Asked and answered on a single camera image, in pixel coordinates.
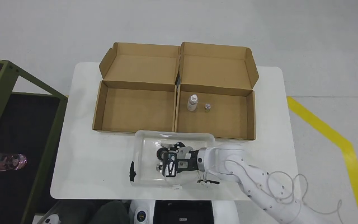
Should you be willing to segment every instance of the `white table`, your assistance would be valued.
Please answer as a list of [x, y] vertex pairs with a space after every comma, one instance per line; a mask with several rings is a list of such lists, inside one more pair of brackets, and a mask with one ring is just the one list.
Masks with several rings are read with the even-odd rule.
[[[236, 183], [222, 182], [207, 190], [139, 188], [129, 182], [134, 134], [92, 130], [99, 63], [79, 63], [72, 79], [65, 120], [51, 185], [58, 199], [181, 199], [249, 200]], [[273, 172], [298, 173], [282, 71], [258, 67], [255, 141], [243, 142], [255, 165]], [[218, 144], [227, 140], [218, 140]], [[290, 180], [279, 176], [284, 185]], [[300, 185], [296, 185], [300, 194]]]

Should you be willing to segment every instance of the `green frame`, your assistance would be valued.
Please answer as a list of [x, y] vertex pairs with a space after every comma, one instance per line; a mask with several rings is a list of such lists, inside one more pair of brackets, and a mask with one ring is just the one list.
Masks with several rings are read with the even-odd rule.
[[21, 224], [23, 223], [32, 223], [33, 215], [36, 212], [37, 201], [39, 200], [40, 193], [43, 190], [45, 179], [47, 178], [48, 169], [51, 165], [51, 159], [54, 156], [54, 152], [60, 138], [61, 129], [63, 125], [63, 120], [65, 116], [66, 106], [68, 98], [58, 92], [57, 90], [51, 88], [49, 85], [45, 84], [43, 81], [32, 76], [25, 70], [21, 69], [19, 66], [8, 60], [0, 60], [0, 117], [2, 116], [4, 109], [6, 107], [7, 101], [10, 98], [10, 95], [13, 93], [13, 88], [17, 81], [17, 78], [21, 76], [22, 78], [32, 82], [33, 84], [39, 86], [41, 89], [47, 91], [52, 95], [45, 94], [28, 94], [28, 95], [43, 95], [47, 97], [57, 97], [60, 99], [59, 106], [56, 111], [56, 115], [51, 126], [49, 136], [47, 138], [46, 146], [44, 153], [42, 155], [39, 169], [37, 170], [34, 183], [31, 188], [31, 193], [27, 199], [27, 204], [22, 215]]

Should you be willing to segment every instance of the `small white bottle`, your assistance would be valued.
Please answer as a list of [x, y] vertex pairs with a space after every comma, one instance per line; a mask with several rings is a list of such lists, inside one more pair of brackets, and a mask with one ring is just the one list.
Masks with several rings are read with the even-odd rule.
[[196, 94], [190, 96], [188, 99], [188, 106], [187, 106], [188, 110], [194, 111], [196, 109], [197, 103], [198, 103], [198, 99], [197, 99]]

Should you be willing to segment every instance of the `bottle cap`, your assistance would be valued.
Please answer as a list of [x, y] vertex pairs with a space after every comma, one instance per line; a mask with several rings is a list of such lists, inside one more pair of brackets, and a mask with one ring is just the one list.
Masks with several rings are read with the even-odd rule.
[[192, 95], [192, 96], [190, 97], [190, 100], [191, 100], [192, 102], [196, 102], [196, 101], [197, 101], [197, 96], [196, 96], [196, 94]]

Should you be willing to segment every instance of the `gray floor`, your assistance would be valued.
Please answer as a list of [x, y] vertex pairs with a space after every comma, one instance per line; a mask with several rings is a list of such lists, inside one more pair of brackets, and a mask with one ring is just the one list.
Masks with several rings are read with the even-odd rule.
[[[0, 58], [64, 94], [74, 66], [99, 62], [113, 42], [179, 45], [182, 41], [243, 45], [259, 66], [284, 73], [286, 93], [358, 149], [358, 1], [62, 0], [3, 1]], [[39, 90], [20, 80], [17, 91]], [[308, 203], [322, 211], [343, 199], [342, 219], [358, 209], [339, 148], [290, 113], [299, 171], [309, 180]], [[255, 220], [238, 203], [242, 223]], [[335, 223], [335, 215], [328, 217]]]

